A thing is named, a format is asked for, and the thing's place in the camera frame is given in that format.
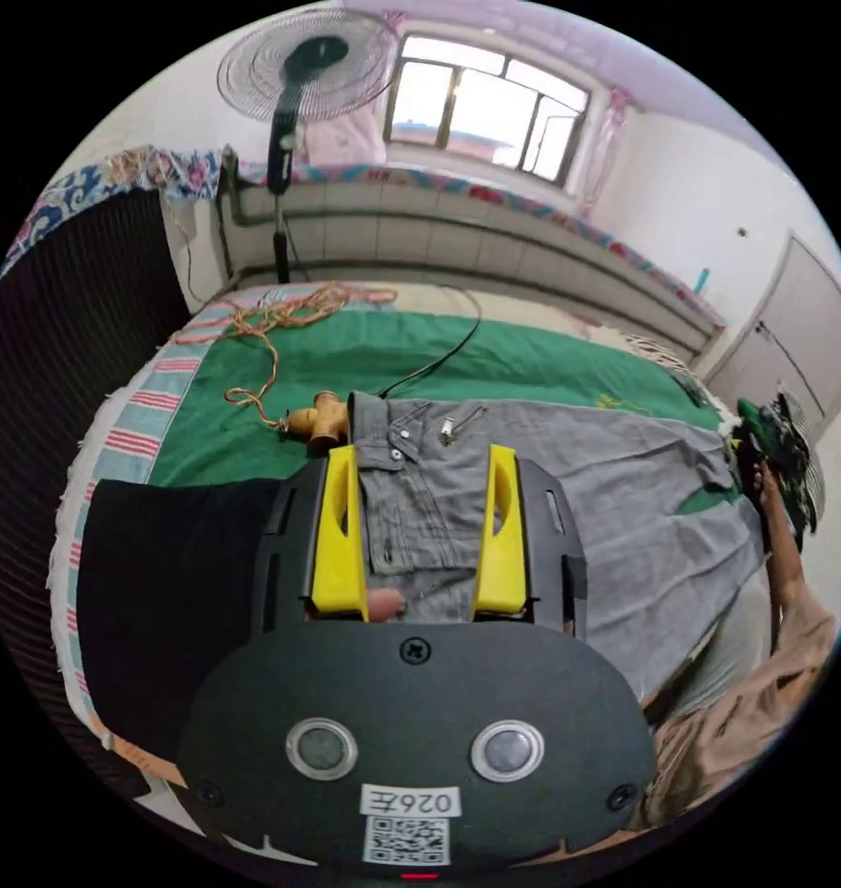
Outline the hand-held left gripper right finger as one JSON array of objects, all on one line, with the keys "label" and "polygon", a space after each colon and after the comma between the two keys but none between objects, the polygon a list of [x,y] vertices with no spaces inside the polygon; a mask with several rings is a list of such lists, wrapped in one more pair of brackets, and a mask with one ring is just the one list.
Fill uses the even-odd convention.
[{"label": "hand-held left gripper right finger", "polygon": [[527,598],[518,461],[513,450],[491,445],[472,611],[522,612]]}]

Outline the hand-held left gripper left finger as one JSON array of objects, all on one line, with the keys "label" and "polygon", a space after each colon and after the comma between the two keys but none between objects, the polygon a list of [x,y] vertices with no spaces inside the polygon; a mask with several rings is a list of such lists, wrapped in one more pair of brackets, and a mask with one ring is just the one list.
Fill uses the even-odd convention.
[{"label": "hand-held left gripper left finger", "polygon": [[321,616],[367,616],[357,454],[328,454],[316,521],[312,605]]}]

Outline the person's right hand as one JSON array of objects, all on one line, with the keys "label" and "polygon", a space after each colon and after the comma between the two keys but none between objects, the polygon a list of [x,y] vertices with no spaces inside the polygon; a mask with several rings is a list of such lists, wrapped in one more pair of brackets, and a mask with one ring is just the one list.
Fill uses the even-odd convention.
[{"label": "person's right hand", "polygon": [[779,516],[783,513],[781,489],[765,460],[756,464],[753,486],[759,507],[767,518]]}]

